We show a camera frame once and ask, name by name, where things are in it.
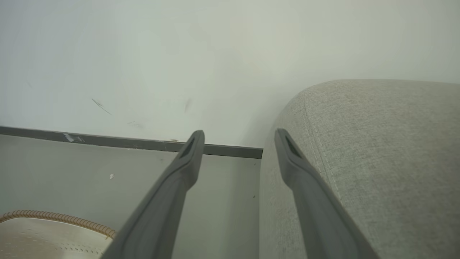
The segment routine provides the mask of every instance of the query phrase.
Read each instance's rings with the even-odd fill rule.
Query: gray fabric
[[[285,128],[383,259],[460,258],[460,85],[342,80],[277,118],[260,174],[260,258],[306,258],[273,134]]]

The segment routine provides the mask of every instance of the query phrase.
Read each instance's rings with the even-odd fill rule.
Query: sofa
[[[338,80],[296,95],[261,162],[259,257],[307,258],[274,144],[286,129],[382,259],[460,258],[460,85]]]

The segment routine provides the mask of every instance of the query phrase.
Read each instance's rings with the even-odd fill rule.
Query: baseboard
[[[184,145],[183,142],[116,138],[10,127],[0,127],[0,134],[94,146],[135,148],[171,152],[179,152],[181,147]],[[263,149],[261,148],[254,147],[235,147],[205,144],[203,153],[206,155],[260,159],[262,158],[262,150]]]

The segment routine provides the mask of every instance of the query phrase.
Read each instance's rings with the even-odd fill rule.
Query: white paint spot
[[[71,137],[69,134],[67,133],[64,133],[64,136],[65,138],[68,140],[68,141],[75,141],[75,139],[73,137]]]

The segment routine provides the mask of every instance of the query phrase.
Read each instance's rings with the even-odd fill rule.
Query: fabric upholstery
[[[276,119],[260,172],[260,258],[306,258],[274,130],[285,128],[382,259],[460,258],[460,85],[341,80]]]

